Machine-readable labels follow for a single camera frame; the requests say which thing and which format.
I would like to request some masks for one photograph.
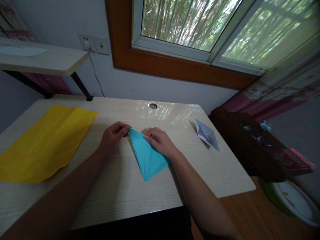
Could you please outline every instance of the person's left hand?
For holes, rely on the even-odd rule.
[[[104,159],[109,158],[115,151],[121,138],[129,136],[131,126],[122,122],[116,122],[108,127],[102,136],[100,145],[96,150],[96,154]]]

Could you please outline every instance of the blue origami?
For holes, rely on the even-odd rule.
[[[138,164],[145,181],[148,181],[166,166],[171,164],[170,160],[154,149],[150,143],[145,140],[142,133],[130,128],[129,130],[134,153],[136,154]]]

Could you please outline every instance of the wooden window frame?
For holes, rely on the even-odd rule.
[[[105,0],[115,68],[243,90],[259,76],[132,48],[132,0]]]

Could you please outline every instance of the wall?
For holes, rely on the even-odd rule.
[[[42,95],[0,71],[0,133]]]
[[[298,176],[302,186],[320,203],[320,98],[270,118],[272,134],[318,165],[313,173]]]
[[[78,32],[109,41],[103,0],[11,2],[40,43],[81,49]],[[93,53],[92,59],[107,97],[193,103],[199,104],[209,114],[237,93],[232,89],[114,69],[111,56]],[[102,96],[89,60],[77,73],[92,95]],[[82,94],[70,77],[65,77],[65,81],[74,94]]]

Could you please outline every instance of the pink curtain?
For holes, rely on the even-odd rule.
[[[316,56],[289,73],[266,73],[222,107],[229,112],[249,113],[260,122],[319,96],[320,60]]]
[[[37,42],[17,10],[8,0],[0,0],[0,27],[0,37]],[[72,94],[60,76],[34,73],[23,74],[52,94]]]

